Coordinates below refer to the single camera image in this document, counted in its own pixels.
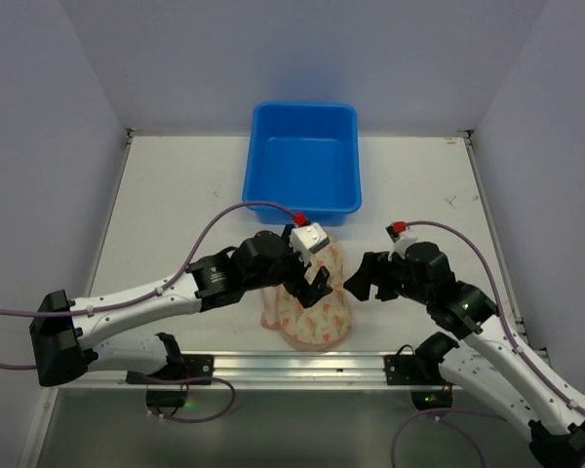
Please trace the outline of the floral mesh laundry bag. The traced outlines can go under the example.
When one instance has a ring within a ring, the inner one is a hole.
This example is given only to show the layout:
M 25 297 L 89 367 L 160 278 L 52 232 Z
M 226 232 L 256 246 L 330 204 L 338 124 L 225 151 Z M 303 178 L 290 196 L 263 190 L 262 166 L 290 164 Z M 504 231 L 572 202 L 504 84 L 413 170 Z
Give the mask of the floral mesh laundry bag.
M 326 267 L 330 273 L 330 294 L 312 307 L 304 308 L 282 286 L 261 292 L 261 325 L 278 332 L 298 351 L 326 352 L 342 342 L 353 326 L 352 310 L 343 287 L 343 249 L 332 234 L 328 238 L 329 244 L 313 256 L 305 277 L 311 281 L 320 267 Z

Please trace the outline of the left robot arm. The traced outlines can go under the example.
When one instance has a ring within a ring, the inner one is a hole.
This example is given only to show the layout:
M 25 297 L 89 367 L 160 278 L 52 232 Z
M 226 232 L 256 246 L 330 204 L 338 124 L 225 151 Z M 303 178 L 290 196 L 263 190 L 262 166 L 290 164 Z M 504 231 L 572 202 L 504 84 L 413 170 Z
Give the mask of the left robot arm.
M 245 293 L 282 286 L 304 308 L 331 293 L 330 272 L 306 272 L 330 243 L 317 223 L 260 231 L 184 266 L 172 277 L 106 296 L 68 298 L 63 290 L 43 298 L 29 326 L 38 382 L 55 387 L 89 371 L 127 371 L 145 379 L 182 379 L 188 369 L 175 337 L 157 332 L 129 343 L 122 333 L 180 315 L 203 313 L 241 301 Z

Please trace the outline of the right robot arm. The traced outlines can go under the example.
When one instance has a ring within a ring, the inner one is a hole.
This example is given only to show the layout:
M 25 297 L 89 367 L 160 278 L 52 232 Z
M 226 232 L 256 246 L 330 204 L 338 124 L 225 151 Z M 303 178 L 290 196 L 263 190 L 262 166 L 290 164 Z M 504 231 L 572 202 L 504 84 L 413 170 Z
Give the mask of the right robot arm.
M 360 301 L 376 287 L 381 301 L 420 303 L 439 327 L 412 355 L 388 358 L 388 366 L 414 380 L 463 388 L 523 434 L 543 467 L 585 464 L 585 395 L 502 324 L 483 291 L 455 278 L 435 244 L 365 253 L 344 287 Z

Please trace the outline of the blue plastic bin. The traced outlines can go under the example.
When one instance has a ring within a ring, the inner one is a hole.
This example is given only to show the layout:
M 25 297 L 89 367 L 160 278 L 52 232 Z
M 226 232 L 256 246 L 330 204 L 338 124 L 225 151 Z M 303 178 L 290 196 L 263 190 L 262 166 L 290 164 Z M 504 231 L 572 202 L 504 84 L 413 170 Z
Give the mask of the blue plastic bin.
M 326 226 L 362 206 L 358 118 L 342 103 L 269 101 L 253 110 L 242 200 L 262 223 L 283 224 L 272 202 Z

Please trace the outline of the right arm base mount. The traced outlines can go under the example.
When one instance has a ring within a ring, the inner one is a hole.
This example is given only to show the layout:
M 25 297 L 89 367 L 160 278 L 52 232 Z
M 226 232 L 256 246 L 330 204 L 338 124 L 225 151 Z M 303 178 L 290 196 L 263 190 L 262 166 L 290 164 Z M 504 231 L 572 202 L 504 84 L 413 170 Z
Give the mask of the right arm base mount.
M 423 351 L 409 344 L 383 356 L 383 370 L 389 386 L 410 387 L 409 395 L 417 410 L 446 410 L 453 405 L 452 384 L 440 376 L 438 364 Z

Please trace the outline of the aluminium mounting rail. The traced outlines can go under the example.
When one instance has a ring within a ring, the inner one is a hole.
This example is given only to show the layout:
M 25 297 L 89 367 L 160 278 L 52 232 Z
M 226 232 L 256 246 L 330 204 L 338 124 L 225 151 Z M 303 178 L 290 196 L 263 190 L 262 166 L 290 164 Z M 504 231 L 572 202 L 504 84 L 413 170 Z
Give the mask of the aluminium mounting rail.
M 214 356 L 211 377 L 192 377 L 197 384 L 209 385 L 215 378 L 230 382 L 258 382 L 267 386 L 282 384 L 291 387 L 302 382 L 326 382 L 343 386 L 348 383 L 383 382 L 382 352 L 218 352 Z M 181 353 L 168 351 L 163 343 L 141 343 L 136 349 L 112 348 L 108 345 L 90 349 L 81 361 L 71 358 L 39 372 L 43 387 L 93 381 L 126 382 L 128 371 L 151 375 L 167 365 L 183 363 L 183 354 L 209 354 L 206 352 Z

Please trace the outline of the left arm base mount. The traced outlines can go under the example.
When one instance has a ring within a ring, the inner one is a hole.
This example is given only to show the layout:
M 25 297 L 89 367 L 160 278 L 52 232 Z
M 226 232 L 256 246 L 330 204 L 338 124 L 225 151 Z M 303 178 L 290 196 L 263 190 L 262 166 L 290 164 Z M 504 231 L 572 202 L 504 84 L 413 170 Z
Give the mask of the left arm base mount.
M 183 354 L 182 359 L 182 364 L 167 365 L 151 375 L 127 372 L 128 384 L 148 387 L 145 391 L 145 405 L 152 412 L 176 415 L 188 401 L 189 384 L 185 380 L 213 375 L 215 368 L 213 355 Z

